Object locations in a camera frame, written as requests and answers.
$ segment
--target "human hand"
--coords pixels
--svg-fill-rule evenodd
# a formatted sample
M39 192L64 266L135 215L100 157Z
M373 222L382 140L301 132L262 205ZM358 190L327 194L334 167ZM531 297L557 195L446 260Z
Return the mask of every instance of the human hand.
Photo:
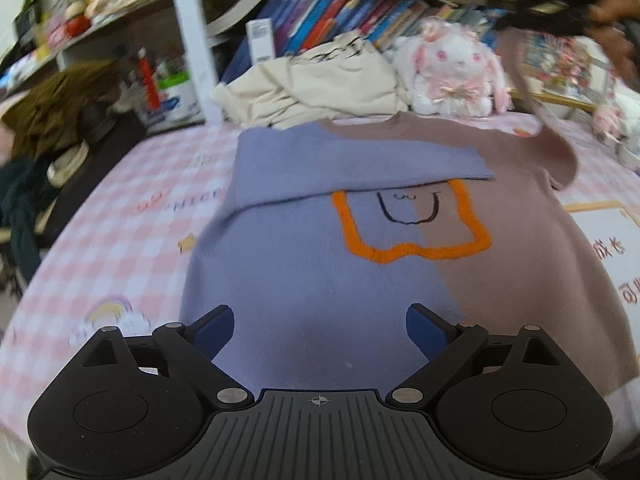
M640 91L640 78L635 64L633 44L615 27L620 20L640 20L640 0L599 0L589 9L589 18L596 26L587 34L601 47L613 63L618 75L633 90Z

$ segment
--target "bed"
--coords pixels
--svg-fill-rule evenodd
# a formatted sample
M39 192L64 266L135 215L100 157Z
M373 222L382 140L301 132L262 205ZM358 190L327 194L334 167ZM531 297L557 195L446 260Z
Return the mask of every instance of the bed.
M514 112L467 123L520 136L540 127L534 116ZM142 335L178 319L190 249L221 203L239 133L224 124L149 139L86 200L38 270L0 346L5 429L28 442L33 403L100 326ZM617 201L640 216L638 176L575 123L564 123L562 133L581 169L558 199Z

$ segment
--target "pink bow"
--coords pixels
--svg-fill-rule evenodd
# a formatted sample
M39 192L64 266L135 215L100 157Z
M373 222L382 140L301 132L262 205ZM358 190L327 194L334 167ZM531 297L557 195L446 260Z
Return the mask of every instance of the pink bow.
M477 104L480 99L480 85L472 82L460 86L448 86L446 84L435 84L429 88L427 95L434 103L444 101L444 99L462 99L472 104Z

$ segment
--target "dark green cloth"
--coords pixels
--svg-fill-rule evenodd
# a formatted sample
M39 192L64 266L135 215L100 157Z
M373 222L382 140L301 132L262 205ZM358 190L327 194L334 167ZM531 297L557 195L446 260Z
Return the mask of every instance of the dark green cloth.
M2 116L15 135L11 158L40 158L80 144L80 111L117 90L119 81L115 61L92 61L63 70L31 89Z
M30 282L40 265L34 234L36 217L59 193L47 179L50 161L28 157L0 167L0 226L11 228L11 249L22 276Z

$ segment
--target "stuffed toy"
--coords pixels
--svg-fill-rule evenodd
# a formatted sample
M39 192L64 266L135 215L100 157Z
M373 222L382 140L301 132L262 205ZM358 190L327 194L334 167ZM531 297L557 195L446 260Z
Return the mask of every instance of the stuffed toy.
M610 135L620 140L625 136L625 113L615 104L599 105L593 113L593 133L596 136Z
M417 114L487 117L494 105L499 114L511 106L498 56L457 23L426 19L422 35L399 46L394 66Z

